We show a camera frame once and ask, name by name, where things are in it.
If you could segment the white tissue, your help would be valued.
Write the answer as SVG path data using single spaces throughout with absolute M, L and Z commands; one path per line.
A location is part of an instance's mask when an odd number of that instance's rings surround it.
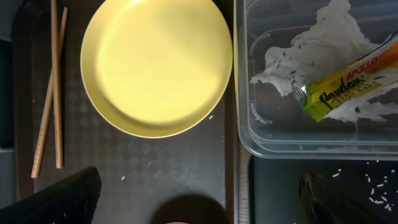
M 250 82 L 270 83 L 281 96 L 287 96 L 298 86 L 335 73 L 375 50 L 380 44 L 365 37 L 356 19 L 349 14 L 350 9 L 347 0 L 331 0 L 317 11 L 316 24 L 296 35 L 289 48 L 270 47 L 267 50 L 264 71 L 253 76 Z M 371 99 L 394 88 L 397 83 L 362 98 L 353 98 L 324 118 L 343 122 L 366 118 L 384 122 L 386 115 L 397 113 L 397 103 L 382 104 Z

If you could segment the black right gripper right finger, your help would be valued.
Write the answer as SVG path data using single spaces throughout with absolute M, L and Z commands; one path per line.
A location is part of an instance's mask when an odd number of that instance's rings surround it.
M 305 170 L 298 193 L 309 223 L 384 223 L 384 220 L 334 188 L 319 174 Z

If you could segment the green orange snack wrapper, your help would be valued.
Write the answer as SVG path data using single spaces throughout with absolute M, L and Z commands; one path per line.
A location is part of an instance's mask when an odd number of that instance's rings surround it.
M 391 34 L 375 50 L 335 73 L 308 85 L 298 86 L 293 94 L 303 110 L 315 121 L 353 99 L 397 83 L 397 33 Z

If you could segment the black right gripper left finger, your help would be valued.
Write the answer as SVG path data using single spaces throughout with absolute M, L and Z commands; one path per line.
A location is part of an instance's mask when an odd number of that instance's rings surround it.
M 100 173 L 89 166 L 2 208 L 1 223 L 91 223 L 100 193 Z

